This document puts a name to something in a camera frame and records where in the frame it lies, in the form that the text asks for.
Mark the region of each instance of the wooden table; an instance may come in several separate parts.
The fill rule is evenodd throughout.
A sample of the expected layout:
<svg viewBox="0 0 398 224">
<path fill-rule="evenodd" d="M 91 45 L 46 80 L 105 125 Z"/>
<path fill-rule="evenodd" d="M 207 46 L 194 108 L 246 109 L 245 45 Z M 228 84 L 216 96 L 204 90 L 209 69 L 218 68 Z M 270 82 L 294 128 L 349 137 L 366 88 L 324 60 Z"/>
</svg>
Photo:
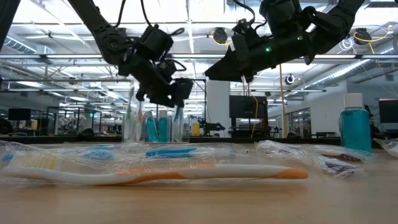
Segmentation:
<svg viewBox="0 0 398 224">
<path fill-rule="evenodd" d="M 1 223 L 397 223 L 398 159 L 367 175 L 191 181 L 124 187 L 0 186 Z"/>
</svg>

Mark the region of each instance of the ceiling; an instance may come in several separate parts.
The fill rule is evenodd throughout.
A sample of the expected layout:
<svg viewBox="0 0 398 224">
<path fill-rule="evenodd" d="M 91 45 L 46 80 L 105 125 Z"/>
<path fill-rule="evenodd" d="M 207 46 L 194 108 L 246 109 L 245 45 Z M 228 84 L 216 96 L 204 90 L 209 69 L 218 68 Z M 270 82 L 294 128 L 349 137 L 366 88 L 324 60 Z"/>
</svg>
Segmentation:
<svg viewBox="0 0 398 224">
<path fill-rule="evenodd" d="M 247 0 L 245 3 L 251 6 L 256 12 L 256 24 L 264 22 L 264 18 L 259 15 L 258 9 L 261 0 Z M 300 1 L 302 7 L 314 6 L 318 11 L 328 11 L 333 7 L 333 0 L 305 0 Z M 360 9 L 356 15 L 356 21 L 351 30 L 351 35 L 355 28 L 367 28 L 373 39 L 388 35 L 385 39 L 374 43 L 377 49 L 379 45 L 388 42 L 397 36 L 398 8 L 388 4 L 389 0 L 366 1 L 367 7 Z M 111 24 L 118 20 L 121 0 L 94 0 L 100 8 L 102 16 Z M 241 18 L 252 18 L 250 12 L 239 6 L 235 6 L 232 0 L 145 0 L 146 12 L 151 23 L 158 23 L 160 28 L 168 33 L 184 27 L 185 32 L 174 37 L 174 45 L 171 49 L 173 54 L 224 54 L 227 47 L 219 45 L 211 38 L 211 33 L 215 27 L 224 27 L 226 33 L 231 36 L 231 29 L 236 25 L 236 21 Z M 127 33 L 133 36 L 140 36 L 147 24 L 141 10 L 139 0 L 127 0 L 124 7 L 124 14 L 121 19 L 120 27 L 125 27 Z M 257 30 L 259 35 L 270 35 L 268 26 Z M 9 37 L 32 48 L 43 49 L 46 46 L 47 53 L 51 54 L 99 54 L 99 50 L 93 40 L 92 35 L 81 19 L 66 0 L 22 0 L 15 15 L 13 25 L 9 31 Z M 369 46 L 353 45 L 349 50 L 343 50 L 344 46 L 337 45 L 329 51 L 329 54 L 368 54 Z M 2 54 L 21 54 L 10 47 L 3 47 Z M 8 60 L 18 67 L 24 67 L 31 71 L 32 78 L 42 78 L 46 72 L 44 66 L 37 66 L 34 60 Z M 185 59 L 182 63 L 187 67 L 186 72 L 177 72 L 175 77 L 205 78 L 203 72 L 213 65 L 215 60 L 195 60 Z M 62 63 L 72 65 L 60 66 Z M 98 65 L 99 60 L 57 60 L 58 66 L 47 66 L 47 74 L 50 78 L 113 78 L 111 82 L 98 83 L 103 88 L 128 89 L 129 82 L 115 82 L 117 70 L 108 65 L 86 66 L 93 63 Z M 300 77 L 301 82 L 309 81 L 317 75 L 339 65 L 339 63 L 322 62 L 305 65 L 304 63 L 285 63 L 282 65 L 283 76 L 294 75 Z M 69 85 L 68 83 L 52 83 L 60 88 L 88 88 L 95 86 L 95 83 L 79 83 Z M 232 83 L 232 88 L 242 88 L 241 83 Z M 267 69 L 257 74 L 251 83 L 251 88 L 279 88 L 279 68 Z M 203 85 L 195 85 L 192 98 L 204 97 L 201 90 Z M 127 98 L 128 91 L 117 93 L 121 97 Z"/>
</svg>

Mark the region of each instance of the bottle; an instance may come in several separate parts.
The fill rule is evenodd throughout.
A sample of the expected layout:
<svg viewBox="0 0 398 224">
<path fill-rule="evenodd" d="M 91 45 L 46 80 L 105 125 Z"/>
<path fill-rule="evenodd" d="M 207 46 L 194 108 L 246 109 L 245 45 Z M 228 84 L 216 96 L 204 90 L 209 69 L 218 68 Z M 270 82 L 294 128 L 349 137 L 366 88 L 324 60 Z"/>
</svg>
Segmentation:
<svg viewBox="0 0 398 224">
<path fill-rule="evenodd" d="M 160 110 L 159 111 L 159 142 L 168 142 L 169 141 L 169 132 L 168 132 L 168 124 L 167 124 L 167 111 Z"/>
<path fill-rule="evenodd" d="M 152 112 L 145 112 L 146 126 L 147 126 L 147 140 L 148 142 L 158 142 L 155 120 Z"/>
<path fill-rule="evenodd" d="M 340 114 L 341 145 L 350 149 L 372 151 L 369 113 L 363 108 L 361 93 L 344 95 L 344 111 Z"/>
</svg>

